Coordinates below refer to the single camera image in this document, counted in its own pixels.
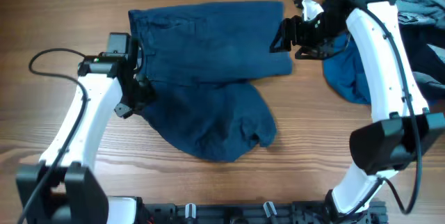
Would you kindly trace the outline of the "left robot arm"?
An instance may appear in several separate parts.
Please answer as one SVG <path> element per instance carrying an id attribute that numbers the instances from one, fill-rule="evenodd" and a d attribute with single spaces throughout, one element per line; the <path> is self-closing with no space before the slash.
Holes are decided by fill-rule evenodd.
<path id="1" fill-rule="evenodd" d="M 111 115 L 142 115 L 155 99 L 144 62 L 141 40 L 128 33 L 111 33 L 106 51 L 82 56 L 77 76 L 67 78 L 76 92 L 56 137 L 37 164 L 17 171 L 19 223 L 149 222 L 141 198 L 107 196 L 93 172 Z"/>

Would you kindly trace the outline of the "dark blue shorts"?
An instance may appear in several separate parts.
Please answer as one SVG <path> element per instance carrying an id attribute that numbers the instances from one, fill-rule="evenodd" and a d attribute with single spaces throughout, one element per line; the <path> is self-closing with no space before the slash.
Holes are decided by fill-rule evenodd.
<path id="1" fill-rule="evenodd" d="M 270 146 L 277 127 L 255 79 L 289 75 L 293 63 L 270 45 L 280 1 L 234 1 L 128 12 L 143 45 L 142 74 L 155 98 L 142 117 L 169 144 L 195 157 L 233 162 Z"/>

